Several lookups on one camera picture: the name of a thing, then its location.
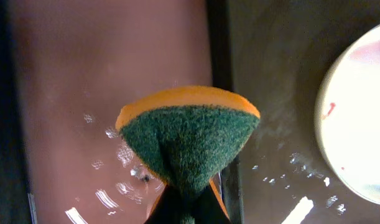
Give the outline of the cream plate with red sauce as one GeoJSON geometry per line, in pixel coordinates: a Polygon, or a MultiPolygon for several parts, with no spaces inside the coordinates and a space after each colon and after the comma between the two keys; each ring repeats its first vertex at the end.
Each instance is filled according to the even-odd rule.
{"type": "Polygon", "coordinates": [[[327,71],[314,126],[331,170],[356,195],[380,205],[380,24],[327,71]]]}

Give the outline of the green orange sponge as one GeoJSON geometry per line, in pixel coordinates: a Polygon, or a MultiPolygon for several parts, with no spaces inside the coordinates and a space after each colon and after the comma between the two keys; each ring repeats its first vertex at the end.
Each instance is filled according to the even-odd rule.
{"type": "Polygon", "coordinates": [[[243,96],[212,86],[160,91],[124,106],[116,129],[147,169],[180,192],[180,223],[195,223],[192,203],[242,150],[260,112],[243,96]]]}

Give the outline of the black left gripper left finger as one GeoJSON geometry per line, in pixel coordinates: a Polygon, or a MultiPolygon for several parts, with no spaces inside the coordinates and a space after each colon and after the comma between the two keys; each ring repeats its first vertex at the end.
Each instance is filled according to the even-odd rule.
{"type": "Polygon", "coordinates": [[[180,224],[182,214],[183,201],[180,192],[167,185],[144,224],[180,224]]]}

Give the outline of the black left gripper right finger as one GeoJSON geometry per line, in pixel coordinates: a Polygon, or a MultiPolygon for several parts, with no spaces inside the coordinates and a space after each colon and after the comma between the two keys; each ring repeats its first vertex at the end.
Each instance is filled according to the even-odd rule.
{"type": "Polygon", "coordinates": [[[195,224],[230,224],[211,187],[208,185],[192,203],[190,214],[195,224]]]}

